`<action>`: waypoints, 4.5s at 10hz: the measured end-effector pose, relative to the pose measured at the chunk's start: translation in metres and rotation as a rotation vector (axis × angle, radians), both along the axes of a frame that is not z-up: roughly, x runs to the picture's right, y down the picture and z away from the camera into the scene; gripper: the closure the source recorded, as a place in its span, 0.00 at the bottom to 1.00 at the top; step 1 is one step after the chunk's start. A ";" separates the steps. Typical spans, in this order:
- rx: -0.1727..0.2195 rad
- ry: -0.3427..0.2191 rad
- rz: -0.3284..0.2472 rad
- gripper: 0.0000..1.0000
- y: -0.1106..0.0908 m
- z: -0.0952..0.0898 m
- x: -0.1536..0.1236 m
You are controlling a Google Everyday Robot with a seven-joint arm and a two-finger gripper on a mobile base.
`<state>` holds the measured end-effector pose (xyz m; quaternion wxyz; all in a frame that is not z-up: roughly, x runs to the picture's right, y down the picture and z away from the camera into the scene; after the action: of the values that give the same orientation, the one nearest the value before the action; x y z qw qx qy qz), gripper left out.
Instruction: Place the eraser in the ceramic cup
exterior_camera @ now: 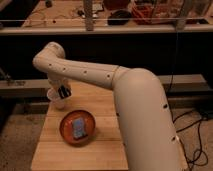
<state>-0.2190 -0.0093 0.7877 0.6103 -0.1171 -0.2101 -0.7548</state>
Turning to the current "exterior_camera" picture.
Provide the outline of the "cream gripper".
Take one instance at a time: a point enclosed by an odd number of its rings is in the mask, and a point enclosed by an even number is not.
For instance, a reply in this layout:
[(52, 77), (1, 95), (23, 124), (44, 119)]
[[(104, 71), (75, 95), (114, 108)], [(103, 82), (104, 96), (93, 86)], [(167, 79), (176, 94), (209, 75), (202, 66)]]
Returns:
[(50, 83), (50, 85), (53, 87), (55, 91), (58, 91), (61, 99), (71, 96), (71, 89), (70, 89), (68, 80), (66, 78), (59, 78), (59, 79), (49, 78), (48, 82)]

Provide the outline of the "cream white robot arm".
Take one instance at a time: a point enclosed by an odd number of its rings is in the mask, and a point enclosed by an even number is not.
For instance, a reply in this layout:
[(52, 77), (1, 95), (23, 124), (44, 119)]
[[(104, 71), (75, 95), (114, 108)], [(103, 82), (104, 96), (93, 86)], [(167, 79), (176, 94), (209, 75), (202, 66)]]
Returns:
[(71, 61), (63, 47), (48, 43), (33, 58), (50, 84), (68, 78), (113, 91), (129, 171), (184, 171), (184, 154), (159, 78), (144, 68)]

